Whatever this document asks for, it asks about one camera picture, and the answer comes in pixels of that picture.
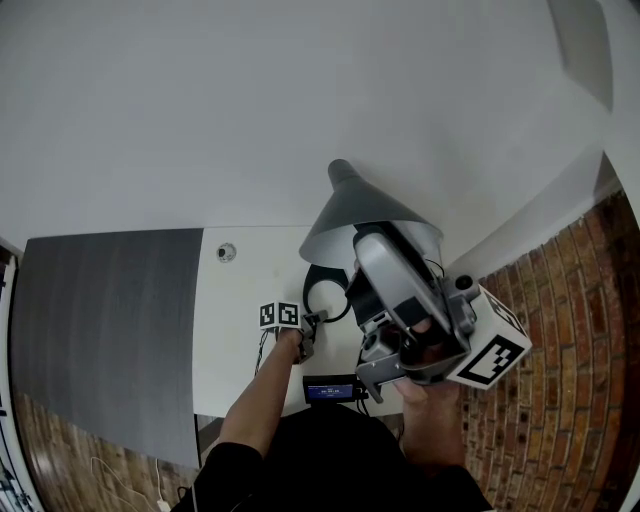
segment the white cube with marker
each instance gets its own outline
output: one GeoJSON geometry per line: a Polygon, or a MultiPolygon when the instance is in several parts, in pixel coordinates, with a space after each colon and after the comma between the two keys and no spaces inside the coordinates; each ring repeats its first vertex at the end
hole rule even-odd
{"type": "Polygon", "coordinates": [[[516,316],[482,286],[471,307],[477,317],[471,352],[447,379],[489,389],[529,352],[531,341],[516,316]]]}
{"type": "Polygon", "coordinates": [[[273,301],[260,306],[260,329],[271,330],[278,327],[300,329],[302,313],[300,304],[289,301],[273,301]]]}

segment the person's arm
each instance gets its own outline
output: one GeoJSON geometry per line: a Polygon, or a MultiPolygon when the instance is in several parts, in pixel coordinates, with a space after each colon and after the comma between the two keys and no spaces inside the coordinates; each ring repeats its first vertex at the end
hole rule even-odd
{"type": "MultiPolygon", "coordinates": [[[[413,329],[425,332],[430,327],[431,320],[427,320],[413,329]]],[[[437,355],[437,347],[430,350],[437,355]]],[[[422,387],[403,379],[396,383],[396,388],[404,398],[402,444],[407,461],[420,467],[427,476],[446,467],[464,466],[459,385],[446,382],[422,387]]]]}
{"type": "MultiPolygon", "coordinates": [[[[415,325],[426,332],[431,320],[415,325]]],[[[442,347],[431,347],[425,353],[439,359],[442,347]]],[[[433,510],[488,511],[491,505],[473,477],[464,468],[462,421],[458,407],[460,385],[444,382],[422,387],[409,379],[396,382],[404,398],[404,436],[402,445],[407,461],[427,477],[425,492],[433,510]]]]}
{"type": "Polygon", "coordinates": [[[291,366],[300,357],[302,334],[282,330],[258,375],[231,406],[218,443],[236,443],[267,455],[287,395],[291,366]]]}

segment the black sleeve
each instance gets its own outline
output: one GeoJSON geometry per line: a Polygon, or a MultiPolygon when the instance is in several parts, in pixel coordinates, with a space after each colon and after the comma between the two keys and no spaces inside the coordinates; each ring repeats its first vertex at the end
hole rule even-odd
{"type": "Polygon", "coordinates": [[[485,499],[480,487],[460,467],[452,466],[429,479],[429,510],[464,510],[465,512],[487,512],[493,507],[485,499]]]}
{"type": "Polygon", "coordinates": [[[263,460],[257,450],[236,443],[221,443],[207,457],[191,489],[172,512],[230,511],[247,499],[260,483],[263,460]]]}

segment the black shirt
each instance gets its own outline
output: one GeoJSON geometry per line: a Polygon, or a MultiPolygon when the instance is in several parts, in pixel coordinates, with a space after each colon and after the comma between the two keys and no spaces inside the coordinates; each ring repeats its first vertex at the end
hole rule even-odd
{"type": "MultiPolygon", "coordinates": [[[[382,422],[341,405],[283,418],[269,454],[216,446],[195,481],[198,512],[491,510],[461,467],[426,478],[382,422]]],[[[188,491],[175,512],[194,511],[188,491]]]]}

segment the gray lamp shade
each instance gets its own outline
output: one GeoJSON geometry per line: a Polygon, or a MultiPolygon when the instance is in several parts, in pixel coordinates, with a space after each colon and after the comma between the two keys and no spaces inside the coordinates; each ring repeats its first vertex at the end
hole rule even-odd
{"type": "Polygon", "coordinates": [[[412,229],[412,225],[417,225],[415,227],[422,232],[427,228],[428,237],[433,239],[435,247],[439,245],[442,235],[437,228],[367,183],[346,160],[334,160],[329,164],[329,178],[333,195],[300,247],[300,256],[304,260],[323,267],[352,267],[355,226],[367,222],[393,221],[403,232],[407,229],[417,231],[412,229]]]}

